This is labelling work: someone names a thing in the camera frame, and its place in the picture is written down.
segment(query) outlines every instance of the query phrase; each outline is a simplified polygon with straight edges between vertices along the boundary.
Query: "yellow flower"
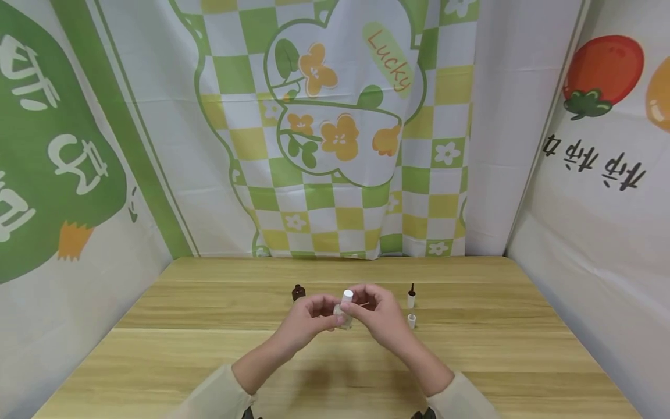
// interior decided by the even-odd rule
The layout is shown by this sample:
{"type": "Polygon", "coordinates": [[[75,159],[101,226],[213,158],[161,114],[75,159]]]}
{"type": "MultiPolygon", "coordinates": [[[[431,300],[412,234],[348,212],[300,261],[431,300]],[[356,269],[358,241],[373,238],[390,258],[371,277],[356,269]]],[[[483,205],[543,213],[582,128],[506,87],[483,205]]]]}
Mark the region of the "yellow flower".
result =
{"type": "Polygon", "coordinates": [[[316,97],[322,87],[337,86],[337,74],[324,66],[326,47],[320,42],[312,44],[307,54],[300,56],[298,66],[300,72],[307,78],[307,96],[316,97]]]}
{"type": "Polygon", "coordinates": [[[358,128],[348,113],[337,118],[337,126],[330,122],[321,125],[321,136],[324,138],[321,149],[326,153],[335,153],[339,160],[348,162],[358,155],[358,128]]]}
{"type": "Polygon", "coordinates": [[[295,132],[302,132],[305,135],[312,135],[312,123],[314,118],[309,115],[302,115],[301,117],[297,116],[295,113],[290,113],[288,120],[291,123],[291,129],[295,132]]]}
{"type": "Polygon", "coordinates": [[[373,137],[373,150],[380,156],[393,156],[398,151],[398,134],[400,125],[380,129],[373,137]]]}

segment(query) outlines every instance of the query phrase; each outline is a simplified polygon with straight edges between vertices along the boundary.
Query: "wooden table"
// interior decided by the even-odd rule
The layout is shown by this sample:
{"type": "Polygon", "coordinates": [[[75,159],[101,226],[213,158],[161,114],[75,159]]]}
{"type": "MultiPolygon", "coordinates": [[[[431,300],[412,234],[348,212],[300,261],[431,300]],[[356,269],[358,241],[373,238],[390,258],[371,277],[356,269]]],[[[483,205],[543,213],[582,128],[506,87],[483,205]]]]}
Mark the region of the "wooden table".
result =
{"type": "MultiPolygon", "coordinates": [[[[179,259],[38,412],[39,419],[163,418],[219,365],[276,329],[291,290],[376,282],[416,334],[504,418],[639,418],[531,281],[503,257],[179,259]]],[[[425,410],[413,378],[363,325],[322,333],[259,392],[264,419],[399,418],[425,410]]]]}

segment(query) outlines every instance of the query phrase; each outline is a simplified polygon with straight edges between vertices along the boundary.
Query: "fabric backdrop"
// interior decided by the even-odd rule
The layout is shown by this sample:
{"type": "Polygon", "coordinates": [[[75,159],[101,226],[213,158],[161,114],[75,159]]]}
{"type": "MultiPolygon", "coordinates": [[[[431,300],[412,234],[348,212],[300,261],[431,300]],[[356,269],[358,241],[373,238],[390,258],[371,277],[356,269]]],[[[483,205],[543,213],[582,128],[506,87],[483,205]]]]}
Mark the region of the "fabric backdrop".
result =
{"type": "Polygon", "coordinates": [[[583,4],[0,0],[0,418],[177,257],[502,253],[583,4]]]}
{"type": "Polygon", "coordinates": [[[593,2],[509,247],[650,419],[670,417],[668,15],[593,2]]]}

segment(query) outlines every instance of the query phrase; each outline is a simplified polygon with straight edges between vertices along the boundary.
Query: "finger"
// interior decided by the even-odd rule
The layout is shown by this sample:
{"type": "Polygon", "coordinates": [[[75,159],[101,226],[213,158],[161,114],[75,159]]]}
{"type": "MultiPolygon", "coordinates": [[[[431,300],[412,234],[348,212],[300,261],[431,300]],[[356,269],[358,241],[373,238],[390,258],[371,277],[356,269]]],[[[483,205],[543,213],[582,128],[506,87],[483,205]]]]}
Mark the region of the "finger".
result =
{"type": "Polygon", "coordinates": [[[321,307],[321,311],[318,313],[321,316],[331,316],[333,314],[333,311],[335,310],[335,303],[334,301],[327,302],[321,307]]]}
{"type": "Polygon", "coordinates": [[[353,301],[359,305],[368,303],[366,307],[368,310],[374,310],[380,302],[388,298],[388,295],[392,295],[390,291],[377,284],[358,284],[349,289],[354,292],[353,301]]]}
{"type": "Polygon", "coordinates": [[[319,316],[311,320],[312,332],[314,335],[335,328],[344,323],[341,316],[319,316]]]}
{"type": "Polygon", "coordinates": [[[342,308],[343,312],[349,314],[351,317],[357,319],[366,326],[374,315],[374,312],[367,310],[367,307],[361,307],[358,304],[343,302],[340,307],[342,308]]]}
{"type": "Polygon", "coordinates": [[[329,294],[314,294],[308,297],[303,297],[298,300],[303,305],[312,317],[321,315],[321,311],[325,309],[332,313],[335,304],[339,303],[339,299],[329,294]]]}
{"type": "Polygon", "coordinates": [[[366,284],[357,284],[349,287],[349,290],[354,292],[354,298],[352,299],[354,303],[360,305],[375,301],[375,299],[365,291],[365,286],[366,284]]]}

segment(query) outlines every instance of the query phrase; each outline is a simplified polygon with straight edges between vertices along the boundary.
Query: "white bottle cap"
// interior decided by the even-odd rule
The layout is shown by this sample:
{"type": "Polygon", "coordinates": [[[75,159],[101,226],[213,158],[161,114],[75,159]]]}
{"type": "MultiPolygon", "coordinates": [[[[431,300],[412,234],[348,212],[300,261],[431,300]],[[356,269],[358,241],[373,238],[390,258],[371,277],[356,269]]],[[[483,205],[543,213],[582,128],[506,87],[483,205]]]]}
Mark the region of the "white bottle cap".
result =
{"type": "Polygon", "coordinates": [[[342,295],[342,302],[351,301],[354,298],[354,292],[352,290],[344,290],[342,295]]]}

